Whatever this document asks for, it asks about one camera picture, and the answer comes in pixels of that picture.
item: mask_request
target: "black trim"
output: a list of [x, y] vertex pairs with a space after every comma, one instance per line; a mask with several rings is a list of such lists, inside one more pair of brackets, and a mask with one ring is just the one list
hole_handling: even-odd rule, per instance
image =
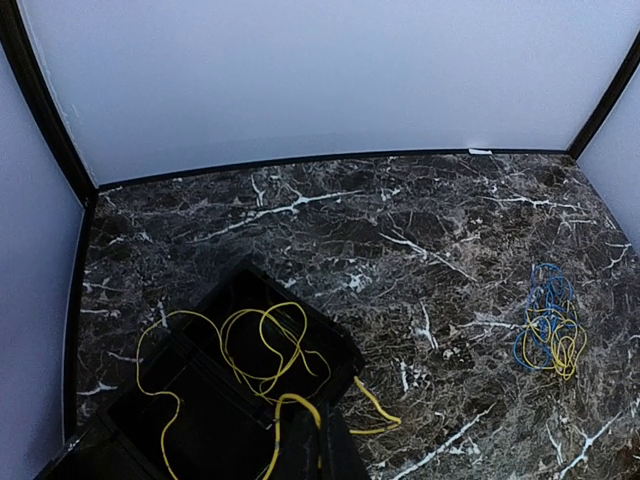
[[98, 203], [97, 192], [88, 199], [84, 211], [76, 258], [73, 265], [73, 277], [69, 292], [69, 304], [67, 309], [67, 324], [65, 329], [63, 364], [62, 364], [62, 433], [65, 443], [76, 433], [77, 418], [77, 364], [78, 364], [78, 324], [80, 321], [80, 307], [82, 304], [84, 267], [89, 250], [91, 237], [91, 225]]
[[[491, 150], [494, 155], [501, 154], [545, 154], [545, 155], [568, 155], [565, 150], [527, 150], [527, 149], [508, 149], [508, 148], [487, 148], [483, 150]], [[390, 150], [383, 152], [362, 152], [362, 153], [338, 153], [331, 155], [315, 155], [309, 157], [289, 157], [279, 158], [275, 160], [257, 160], [252, 162], [233, 163], [230, 165], [219, 165], [214, 167], [196, 168], [193, 170], [183, 170], [178, 172], [163, 173], [160, 175], [150, 175], [147, 177], [138, 177], [131, 180], [122, 180], [120, 182], [105, 183], [100, 185], [99, 191], [106, 192], [114, 188], [129, 187], [131, 185], [141, 185], [150, 182], [159, 182], [162, 180], [171, 180], [178, 177], [193, 177], [206, 173], [226, 172], [230, 170], [246, 170], [250, 168], [271, 167], [274, 165], [289, 165], [292, 163], [303, 162], [323, 162], [331, 160], [353, 160], [362, 158], [381, 158], [381, 157], [402, 157], [402, 156], [425, 156], [425, 155], [452, 155], [452, 154], [468, 154], [468, 148], [443, 149], [443, 150]]]
[[16, 0], [0, 0], [0, 43], [31, 114], [58, 166], [86, 207], [94, 186], [51, 98]]
[[627, 56], [622, 61], [622, 65], [620, 65], [620, 68], [613, 77], [613, 80], [611, 80], [609, 88], [604, 92], [598, 106], [589, 117], [589, 120], [587, 120], [587, 123], [584, 124], [578, 135], [576, 135], [576, 138], [567, 150], [574, 160], [578, 160], [578, 157], [580, 157], [582, 152], [584, 152], [584, 149], [587, 148], [591, 139], [605, 122], [609, 113], [611, 113], [611, 110], [613, 110], [613, 107], [622, 96], [622, 93], [631, 80], [631, 77], [633, 77], [633, 74], [638, 68], [638, 64], [640, 64], [640, 32], [638, 32]]

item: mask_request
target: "white backdrop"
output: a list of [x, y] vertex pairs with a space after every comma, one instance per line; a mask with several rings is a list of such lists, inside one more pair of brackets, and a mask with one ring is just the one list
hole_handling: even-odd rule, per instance
[[640, 252], [640, 73], [636, 71], [578, 165]]
[[98, 184], [249, 160], [565, 149], [637, 0], [21, 0]]
[[83, 210], [0, 47], [0, 478], [62, 446], [62, 356]]

